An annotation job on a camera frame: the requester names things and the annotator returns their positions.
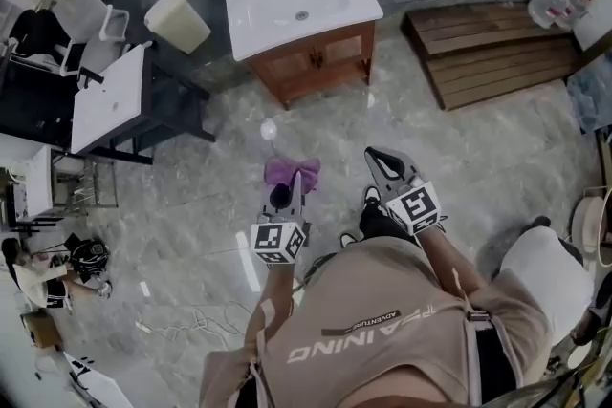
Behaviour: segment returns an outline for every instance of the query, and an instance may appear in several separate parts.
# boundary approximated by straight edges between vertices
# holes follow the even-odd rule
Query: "sink cabinet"
[[[287,109],[298,97],[356,79],[370,82],[374,21],[298,39],[246,62]]]

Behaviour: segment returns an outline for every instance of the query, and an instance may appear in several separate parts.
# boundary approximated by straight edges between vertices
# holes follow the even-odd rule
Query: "trash can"
[[[144,25],[186,54],[210,35],[207,23],[187,0],[158,0],[144,16]]]

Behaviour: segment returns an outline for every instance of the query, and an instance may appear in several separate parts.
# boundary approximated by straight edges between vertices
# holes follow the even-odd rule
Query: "sink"
[[[383,17],[377,0],[226,0],[236,61],[298,39]]]

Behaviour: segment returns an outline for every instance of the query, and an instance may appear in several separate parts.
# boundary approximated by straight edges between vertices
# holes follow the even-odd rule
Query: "purple object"
[[[266,161],[264,182],[268,185],[291,185],[295,172],[299,170],[302,174],[302,194],[306,195],[317,186],[320,169],[319,159],[294,161],[286,157],[272,157]]]

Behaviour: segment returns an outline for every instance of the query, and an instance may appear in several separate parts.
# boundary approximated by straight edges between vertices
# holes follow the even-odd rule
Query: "person in white shirt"
[[[22,250],[19,241],[14,238],[2,242],[2,253],[12,279],[40,308],[64,308],[70,296],[108,298],[112,292],[108,281],[98,289],[78,284],[71,264],[50,268],[50,260],[33,258]]]

